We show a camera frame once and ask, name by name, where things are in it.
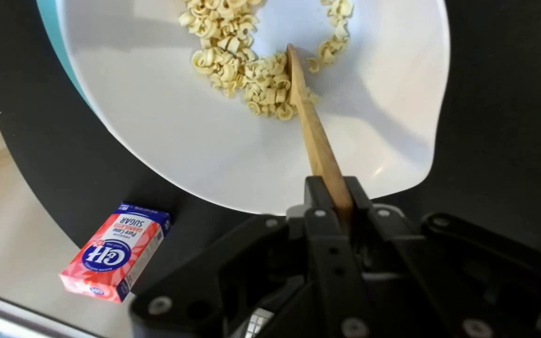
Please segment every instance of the black machine base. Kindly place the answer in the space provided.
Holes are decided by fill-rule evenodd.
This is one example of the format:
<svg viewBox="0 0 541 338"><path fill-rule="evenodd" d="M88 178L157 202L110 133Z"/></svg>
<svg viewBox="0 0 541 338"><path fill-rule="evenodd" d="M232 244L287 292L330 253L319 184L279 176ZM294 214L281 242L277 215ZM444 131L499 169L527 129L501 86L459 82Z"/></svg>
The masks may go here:
<svg viewBox="0 0 541 338"><path fill-rule="evenodd" d="M302 215L255 215L138 294L134 336L541 336L541 253L345 182L349 232L309 176Z"/></svg>

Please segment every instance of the white plate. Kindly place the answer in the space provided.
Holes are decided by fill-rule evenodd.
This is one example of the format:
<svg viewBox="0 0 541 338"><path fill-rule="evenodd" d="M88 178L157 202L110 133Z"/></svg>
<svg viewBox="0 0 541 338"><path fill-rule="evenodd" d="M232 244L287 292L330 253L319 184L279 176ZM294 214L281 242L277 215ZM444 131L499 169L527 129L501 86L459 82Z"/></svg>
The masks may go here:
<svg viewBox="0 0 541 338"><path fill-rule="evenodd" d="M351 43L309 86L343 174L369 197L418 184L431 163L448 69L441 0L352 0ZM257 118L189 65L181 0L57 0L71 77L108 131L168 182L245 212L302 202L298 122ZM266 0L258 52L311 52L328 31L319 0Z"/></svg>

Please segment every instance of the pink package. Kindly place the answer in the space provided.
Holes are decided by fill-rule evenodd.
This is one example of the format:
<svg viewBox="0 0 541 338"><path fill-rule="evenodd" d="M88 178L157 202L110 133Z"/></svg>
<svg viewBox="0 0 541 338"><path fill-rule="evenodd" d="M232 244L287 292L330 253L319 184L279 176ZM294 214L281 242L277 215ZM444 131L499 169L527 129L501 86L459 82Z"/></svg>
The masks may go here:
<svg viewBox="0 0 541 338"><path fill-rule="evenodd" d="M63 287L121 302L168 227L166 212L121 202L61 270Z"/></svg>

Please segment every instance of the screw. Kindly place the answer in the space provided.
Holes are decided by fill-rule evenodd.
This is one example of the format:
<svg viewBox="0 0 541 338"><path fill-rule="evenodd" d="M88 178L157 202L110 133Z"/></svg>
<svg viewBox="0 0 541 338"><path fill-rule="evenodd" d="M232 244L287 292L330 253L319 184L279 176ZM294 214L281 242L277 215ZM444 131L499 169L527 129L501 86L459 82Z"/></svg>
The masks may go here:
<svg viewBox="0 0 541 338"><path fill-rule="evenodd" d="M450 225L450 219L443 217L443 215L437 215L431 219L435 227L448 227Z"/></svg>
<svg viewBox="0 0 541 338"><path fill-rule="evenodd" d="M379 214L381 217L388 217L388 215L390 215L390 210L381 208L381 210L377 210L377 214Z"/></svg>
<svg viewBox="0 0 541 338"><path fill-rule="evenodd" d="M463 319L461 328L469 338L491 338L491 326L478 319Z"/></svg>
<svg viewBox="0 0 541 338"><path fill-rule="evenodd" d="M277 219L266 219L266 227L275 227L277 225Z"/></svg>
<svg viewBox="0 0 541 338"><path fill-rule="evenodd" d="M172 307L172 300L168 296L155 296L150 300L148 313L150 315L163 315Z"/></svg>
<svg viewBox="0 0 541 338"><path fill-rule="evenodd" d="M345 338L364 338L367 336L367 326L358 317L347 317L345 321L341 321L341 334Z"/></svg>

